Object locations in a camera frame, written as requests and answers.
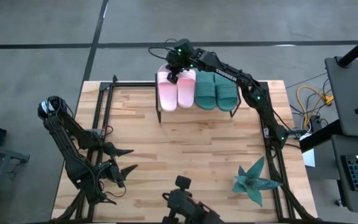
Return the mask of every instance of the white paper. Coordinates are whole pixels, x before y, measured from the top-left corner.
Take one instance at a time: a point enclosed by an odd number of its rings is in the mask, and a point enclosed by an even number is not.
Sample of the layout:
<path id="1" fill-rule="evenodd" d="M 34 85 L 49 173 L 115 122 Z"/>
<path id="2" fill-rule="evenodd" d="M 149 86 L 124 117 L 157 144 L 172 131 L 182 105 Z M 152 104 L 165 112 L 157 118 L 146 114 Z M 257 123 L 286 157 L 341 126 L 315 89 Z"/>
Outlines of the white paper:
<path id="1" fill-rule="evenodd" d="M 300 140 L 309 137 L 311 134 L 304 134 L 301 136 Z M 310 149 L 309 151 L 306 151 L 302 153 L 303 157 L 303 163 L 305 163 L 306 166 L 310 167 L 316 167 L 316 162 L 314 160 L 314 149 Z"/>

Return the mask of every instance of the desk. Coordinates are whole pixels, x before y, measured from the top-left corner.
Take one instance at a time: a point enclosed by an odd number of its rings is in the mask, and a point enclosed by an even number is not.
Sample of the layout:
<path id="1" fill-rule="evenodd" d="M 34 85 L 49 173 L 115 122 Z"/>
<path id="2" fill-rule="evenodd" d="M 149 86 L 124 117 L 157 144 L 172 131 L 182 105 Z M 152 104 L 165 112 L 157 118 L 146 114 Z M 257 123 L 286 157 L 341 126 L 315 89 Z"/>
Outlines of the desk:
<path id="1" fill-rule="evenodd" d="M 84 82 L 81 90 L 76 120 L 86 129 L 92 126 L 99 84 Z M 268 81 L 268 85 L 275 111 L 289 127 L 293 126 L 284 82 Z M 117 159 L 121 168 L 132 164 L 139 166 L 127 177 L 125 196 L 110 196 L 117 205 L 97 204 L 94 222 L 161 222 L 169 213 L 161 194 L 177 188 L 177 175 L 191 178 L 189 191 L 193 197 L 217 211 L 225 222 L 277 221 L 271 190 L 262 191 L 263 208 L 248 196 L 231 192 L 239 165 L 247 170 L 265 154 L 256 110 L 243 103 L 233 120 L 229 113 L 218 109 L 205 111 L 196 106 L 162 113 L 162 123 L 159 124 L 154 87 L 114 88 L 109 115 L 109 125 L 114 132 L 107 136 L 107 141 L 121 149 L 135 150 Z M 291 190 L 316 217 L 300 150 L 286 146 L 283 157 Z M 269 178 L 267 164 L 261 177 Z M 104 185 L 105 190 L 121 193 L 116 184 L 104 181 Z M 61 215 L 77 193 L 63 169 L 52 218 Z M 284 216 L 288 217 L 281 189 L 280 198 Z"/>
<path id="2" fill-rule="evenodd" d="M 337 59 L 326 58 L 325 64 L 339 119 L 302 140 L 302 150 L 331 139 L 333 134 L 358 137 L 358 114 L 354 112 L 358 108 L 358 60 L 354 60 L 348 68 L 341 68 Z"/>
<path id="3" fill-rule="evenodd" d="M 333 135 L 331 142 L 333 144 L 339 175 L 341 176 L 340 193 L 342 203 L 350 211 L 358 212 L 358 191 L 352 191 L 341 159 L 342 155 L 358 154 L 358 138 Z"/>

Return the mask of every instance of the yellow cable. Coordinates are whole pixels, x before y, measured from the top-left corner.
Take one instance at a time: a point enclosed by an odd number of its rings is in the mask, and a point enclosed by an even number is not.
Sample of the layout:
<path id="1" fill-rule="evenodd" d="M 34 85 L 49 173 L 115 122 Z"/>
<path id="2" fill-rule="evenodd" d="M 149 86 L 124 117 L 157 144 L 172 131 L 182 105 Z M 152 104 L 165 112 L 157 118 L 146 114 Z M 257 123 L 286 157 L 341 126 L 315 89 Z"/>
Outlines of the yellow cable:
<path id="1" fill-rule="evenodd" d="M 301 106 L 301 108 L 302 108 L 302 110 L 303 110 L 303 113 L 306 115 L 305 116 L 305 120 L 303 121 L 303 124 L 306 126 L 307 124 L 308 124 L 308 114 L 306 113 L 307 111 L 306 111 L 306 109 L 305 109 L 305 107 L 303 106 L 303 103 L 302 103 L 302 101 L 301 101 L 301 99 L 300 99 L 300 90 L 301 89 L 303 89 L 303 88 L 308 88 L 309 90 L 312 90 L 312 91 L 314 91 L 316 94 L 318 94 L 319 96 L 320 96 L 320 99 L 322 99 L 322 97 L 324 97 L 324 95 L 323 94 L 321 94 L 319 91 L 317 91 L 315 88 L 313 88 L 313 87 L 310 87 L 310 86 L 301 86 L 301 87 L 299 87 L 298 88 L 298 90 L 296 91 L 296 98 L 298 99 L 298 103 L 299 103 L 299 105 Z"/>
<path id="2" fill-rule="evenodd" d="M 321 97 L 321 98 L 317 101 L 317 103 L 314 105 L 314 108 L 313 108 L 313 110 L 311 111 L 310 116 L 313 115 L 313 113 L 315 112 L 315 109 L 317 108 L 318 103 L 319 103 L 322 99 L 323 99 L 323 97 Z M 309 119 L 307 119 L 307 120 L 305 121 L 305 126 L 307 126 L 308 124 L 309 124 Z"/>

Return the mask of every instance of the pink slipper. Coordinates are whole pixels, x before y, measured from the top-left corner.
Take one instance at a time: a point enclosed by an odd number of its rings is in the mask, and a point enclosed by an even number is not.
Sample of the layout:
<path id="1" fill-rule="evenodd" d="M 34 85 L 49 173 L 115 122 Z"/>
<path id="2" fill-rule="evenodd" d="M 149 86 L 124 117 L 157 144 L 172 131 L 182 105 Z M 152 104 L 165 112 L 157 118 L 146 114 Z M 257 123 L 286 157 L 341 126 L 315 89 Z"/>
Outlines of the pink slipper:
<path id="1" fill-rule="evenodd" d="M 158 98 L 164 111 L 172 112 L 177 108 L 177 86 L 167 80 L 171 72 L 162 65 L 157 72 Z"/>
<path id="2" fill-rule="evenodd" d="M 194 89 L 196 86 L 196 72 L 183 71 L 178 74 L 178 104 L 181 108 L 191 108 L 194 103 Z"/>

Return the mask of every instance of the green slipper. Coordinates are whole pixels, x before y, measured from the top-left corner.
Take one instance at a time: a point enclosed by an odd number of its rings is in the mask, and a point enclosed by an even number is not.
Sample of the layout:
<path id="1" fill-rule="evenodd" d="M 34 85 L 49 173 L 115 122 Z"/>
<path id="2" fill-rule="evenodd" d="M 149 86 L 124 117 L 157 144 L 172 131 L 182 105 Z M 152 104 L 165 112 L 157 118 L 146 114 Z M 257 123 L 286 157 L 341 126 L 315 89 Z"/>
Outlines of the green slipper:
<path id="1" fill-rule="evenodd" d="M 204 71 L 197 72 L 195 102 L 204 110 L 213 110 L 215 108 L 216 94 L 214 73 Z"/>
<path id="2" fill-rule="evenodd" d="M 238 102 L 237 85 L 218 74 L 215 74 L 215 85 L 218 108 L 221 111 L 233 110 Z"/>

